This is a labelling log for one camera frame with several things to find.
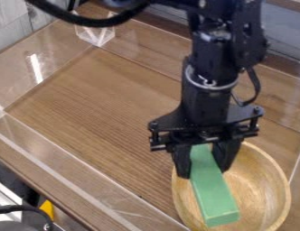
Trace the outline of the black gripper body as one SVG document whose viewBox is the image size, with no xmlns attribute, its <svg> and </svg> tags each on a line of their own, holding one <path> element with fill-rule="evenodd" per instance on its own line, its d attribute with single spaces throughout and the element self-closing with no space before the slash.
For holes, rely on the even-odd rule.
<svg viewBox="0 0 300 231">
<path fill-rule="evenodd" d="M 152 152 L 174 152 L 180 145 L 241 142 L 257 136 L 257 121 L 263 109 L 253 105 L 255 96 L 246 101 L 234 96 L 238 74 L 230 71 L 225 77 L 219 80 L 204 78 L 190 59 L 183 60 L 180 103 L 147 124 Z"/>
</svg>

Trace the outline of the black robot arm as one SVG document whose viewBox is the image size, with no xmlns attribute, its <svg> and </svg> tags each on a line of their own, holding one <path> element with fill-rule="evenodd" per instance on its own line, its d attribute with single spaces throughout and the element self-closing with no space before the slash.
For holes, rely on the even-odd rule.
<svg viewBox="0 0 300 231">
<path fill-rule="evenodd" d="M 171 153 L 176 174 L 192 172 L 190 152 L 198 144 L 211 145 L 215 164 L 226 171 L 243 139 L 257 135 L 262 107 L 233 93 L 241 73 L 261 91 L 254 66 L 265 59 L 269 42 L 261 23 L 262 0 L 103 0 L 122 11 L 96 19 L 76 15 L 49 0 L 25 0 L 55 18 L 90 28 L 120 25 L 150 5 L 182 10 L 187 15 L 192 51 L 180 73 L 180 103 L 148 123 L 150 149 Z"/>
</svg>

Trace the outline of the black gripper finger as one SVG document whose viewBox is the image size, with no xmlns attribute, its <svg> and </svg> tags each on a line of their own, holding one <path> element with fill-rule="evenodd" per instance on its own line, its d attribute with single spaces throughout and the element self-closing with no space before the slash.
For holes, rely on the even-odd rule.
<svg viewBox="0 0 300 231">
<path fill-rule="evenodd" d="M 211 152 L 221 172 L 231 167 L 241 145 L 242 141 L 239 139 L 212 143 Z"/>
<path fill-rule="evenodd" d="M 171 152 L 171 159 L 175 166 L 176 174 L 180 178 L 188 179 L 191 173 L 191 146 L 187 144 L 179 144 L 174 147 Z"/>
</svg>

